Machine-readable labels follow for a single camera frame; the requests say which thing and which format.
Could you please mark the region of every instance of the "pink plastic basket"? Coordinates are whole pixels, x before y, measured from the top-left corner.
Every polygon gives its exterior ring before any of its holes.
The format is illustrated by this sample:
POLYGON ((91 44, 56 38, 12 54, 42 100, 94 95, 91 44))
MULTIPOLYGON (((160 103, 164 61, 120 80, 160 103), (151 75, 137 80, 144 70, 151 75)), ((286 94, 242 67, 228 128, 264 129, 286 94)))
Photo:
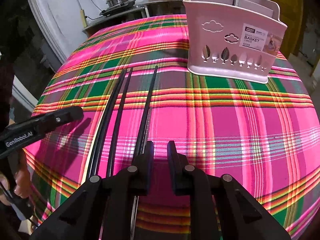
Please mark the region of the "pink plastic basket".
POLYGON ((198 75, 268 82, 287 26, 269 0, 183 1, 189 29, 188 69, 198 75))

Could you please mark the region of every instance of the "basket label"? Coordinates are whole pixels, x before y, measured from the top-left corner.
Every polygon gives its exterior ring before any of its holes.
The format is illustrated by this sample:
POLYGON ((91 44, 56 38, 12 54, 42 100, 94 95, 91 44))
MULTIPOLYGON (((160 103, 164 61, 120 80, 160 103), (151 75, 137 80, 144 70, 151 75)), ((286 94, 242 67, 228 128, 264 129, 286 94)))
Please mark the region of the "basket label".
POLYGON ((266 44, 267 36, 267 31, 245 23, 239 46, 261 51, 266 44))

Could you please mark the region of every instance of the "brand logo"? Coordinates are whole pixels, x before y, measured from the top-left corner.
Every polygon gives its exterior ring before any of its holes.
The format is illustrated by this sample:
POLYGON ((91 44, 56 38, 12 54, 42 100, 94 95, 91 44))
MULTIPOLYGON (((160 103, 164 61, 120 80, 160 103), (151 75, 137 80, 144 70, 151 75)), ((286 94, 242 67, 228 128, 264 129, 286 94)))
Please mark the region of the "brand logo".
POLYGON ((17 138, 14 138, 14 139, 13 139, 12 141, 10 141, 10 142, 6 142, 5 145, 6 145, 7 147, 11 147, 12 145, 16 144, 17 142, 23 141, 23 140, 29 138, 30 136, 33 136, 33 133, 32 133, 31 131, 28 132, 27 134, 24 134, 24 135, 21 135, 21 136, 19 136, 19 137, 17 137, 17 138))
POLYGON ((256 30, 255 29, 253 29, 253 28, 249 28, 249 27, 245 27, 245 29, 244 29, 246 32, 250 32, 250 33, 255 33, 256 32, 256 30))

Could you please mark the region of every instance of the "metal screw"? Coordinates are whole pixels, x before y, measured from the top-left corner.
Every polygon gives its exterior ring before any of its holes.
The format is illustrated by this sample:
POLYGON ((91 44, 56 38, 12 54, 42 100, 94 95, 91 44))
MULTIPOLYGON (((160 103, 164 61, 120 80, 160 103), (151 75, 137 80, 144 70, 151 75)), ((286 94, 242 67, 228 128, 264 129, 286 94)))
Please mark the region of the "metal screw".
POLYGON ((129 172, 135 172, 138 170, 138 168, 136 166, 129 166, 127 169, 129 172))
POLYGON ((194 171, 195 170, 195 167, 192 165, 186 165, 186 166, 184 166, 184 168, 186 171, 194 171))
POLYGON ((95 183, 95 182, 98 182, 99 181, 99 176, 97 176, 97 175, 93 175, 92 177, 90 177, 90 181, 92 182, 92 183, 95 183))
POLYGON ((224 181, 227 181, 227 182, 232 181, 232 177, 231 177, 231 175, 229 175, 229 174, 224 174, 224 175, 222 176, 222 178, 223 178, 224 181))

